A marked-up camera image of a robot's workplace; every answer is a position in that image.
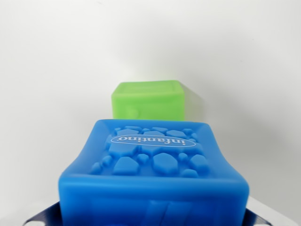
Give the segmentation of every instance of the green block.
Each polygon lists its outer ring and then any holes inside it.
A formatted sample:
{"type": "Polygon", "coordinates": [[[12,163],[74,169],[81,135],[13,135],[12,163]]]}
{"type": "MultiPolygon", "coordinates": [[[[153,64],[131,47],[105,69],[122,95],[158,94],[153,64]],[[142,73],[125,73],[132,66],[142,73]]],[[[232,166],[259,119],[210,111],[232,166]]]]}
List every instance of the green block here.
{"type": "Polygon", "coordinates": [[[112,94],[114,119],[184,120],[184,90],[178,81],[123,82],[112,94]]]}

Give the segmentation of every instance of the blue block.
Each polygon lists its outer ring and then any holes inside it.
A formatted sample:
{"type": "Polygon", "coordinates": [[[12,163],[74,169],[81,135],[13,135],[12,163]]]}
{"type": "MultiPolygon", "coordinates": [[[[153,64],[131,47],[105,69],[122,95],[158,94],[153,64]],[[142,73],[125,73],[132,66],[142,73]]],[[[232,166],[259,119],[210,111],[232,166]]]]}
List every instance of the blue block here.
{"type": "Polygon", "coordinates": [[[241,226],[249,188],[205,123],[100,120],[59,194],[64,226],[241,226]]]}

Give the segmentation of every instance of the infantino logo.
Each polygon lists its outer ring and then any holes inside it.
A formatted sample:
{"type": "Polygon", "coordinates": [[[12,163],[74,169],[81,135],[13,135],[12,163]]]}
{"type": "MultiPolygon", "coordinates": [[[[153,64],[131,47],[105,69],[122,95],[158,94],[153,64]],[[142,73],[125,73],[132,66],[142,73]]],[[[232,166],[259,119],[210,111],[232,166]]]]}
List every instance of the infantino logo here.
{"type": "Polygon", "coordinates": [[[196,145],[194,142],[182,138],[155,135],[123,135],[112,138],[111,142],[166,147],[192,147],[196,145]]]}

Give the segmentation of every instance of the white background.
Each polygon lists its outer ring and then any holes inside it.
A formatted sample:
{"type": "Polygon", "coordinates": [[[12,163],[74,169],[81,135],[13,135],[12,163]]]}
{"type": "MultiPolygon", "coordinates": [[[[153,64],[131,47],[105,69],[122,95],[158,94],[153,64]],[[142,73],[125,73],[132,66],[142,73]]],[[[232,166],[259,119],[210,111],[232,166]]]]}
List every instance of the white background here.
{"type": "Polygon", "coordinates": [[[168,79],[251,195],[301,223],[291,0],[0,0],[0,217],[57,190],[120,82],[168,79]]]}

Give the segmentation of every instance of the soft stacking block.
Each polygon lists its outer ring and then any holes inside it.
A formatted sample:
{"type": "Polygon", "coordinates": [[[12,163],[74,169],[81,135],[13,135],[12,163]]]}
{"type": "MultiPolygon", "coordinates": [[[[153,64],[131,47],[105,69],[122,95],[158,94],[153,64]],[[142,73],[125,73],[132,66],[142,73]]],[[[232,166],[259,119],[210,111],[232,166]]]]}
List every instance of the soft stacking block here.
{"type": "Polygon", "coordinates": [[[59,193],[65,226],[241,226],[248,185],[207,124],[100,120],[59,193]]]}
{"type": "Polygon", "coordinates": [[[112,94],[114,119],[184,120],[178,81],[124,82],[112,94]]]}

